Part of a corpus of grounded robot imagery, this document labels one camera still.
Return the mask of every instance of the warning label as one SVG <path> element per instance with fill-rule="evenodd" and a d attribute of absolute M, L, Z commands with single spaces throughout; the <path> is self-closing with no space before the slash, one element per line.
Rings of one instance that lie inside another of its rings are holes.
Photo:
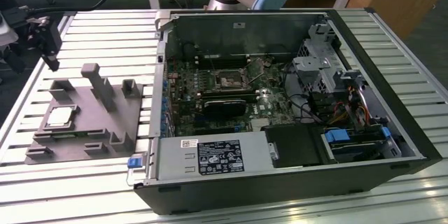
<path fill-rule="evenodd" d="M 197 143 L 201 175 L 244 172 L 240 140 Z"/>

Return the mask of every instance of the label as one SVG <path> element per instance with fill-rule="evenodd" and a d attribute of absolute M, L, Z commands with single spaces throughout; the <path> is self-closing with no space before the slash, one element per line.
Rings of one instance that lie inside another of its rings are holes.
<path fill-rule="evenodd" d="M 233 23 L 233 29 L 245 28 L 245 23 Z"/>
<path fill-rule="evenodd" d="M 197 139 L 181 140 L 180 148 L 189 148 L 197 146 Z"/>
<path fill-rule="evenodd" d="M 197 156 L 201 175 L 244 172 L 240 140 L 198 143 Z"/>

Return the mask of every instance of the white label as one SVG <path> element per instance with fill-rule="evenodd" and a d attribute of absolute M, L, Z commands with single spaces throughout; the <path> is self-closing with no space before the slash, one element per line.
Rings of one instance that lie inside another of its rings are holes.
<path fill-rule="evenodd" d="M 245 23 L 233 23 L 233 29 L 245 28 Z"/>
<path fill-rule="evenodd" d="M 242 163 L 234 163 L 234 164 L 232 164 L 232 167 L 241 167 L 242 166 Z"/>
<path fill-rule="evenodd" d="M 180 147 L 181 148 L 197 147 L 197 141 L 198 141 L 197 139 L 181 140 Z"/>

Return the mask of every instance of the aluminum extrusion table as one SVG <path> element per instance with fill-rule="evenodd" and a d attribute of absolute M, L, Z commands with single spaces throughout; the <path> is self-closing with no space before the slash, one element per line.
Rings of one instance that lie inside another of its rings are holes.
<path fill-rule="evenodd" d="M 376 14 L 338 11 L 444 160 L 365 193 L 186 215 L 156 215 L 132 191 L 142 170 L 126 174 L 126 158 L 25 165 L 25 150 L 52 99 L 53 79 L 86 86 L 80 68 L 101 66 L 112 84 L 144 84 L 136 152 L 148 148 L 156 62 L 156 10 L 100 10 L 60 24 L 60 70 L 40 60 L 0 130 L 0 223 L 420 223 L 448 220 L 448 93 Z"/>

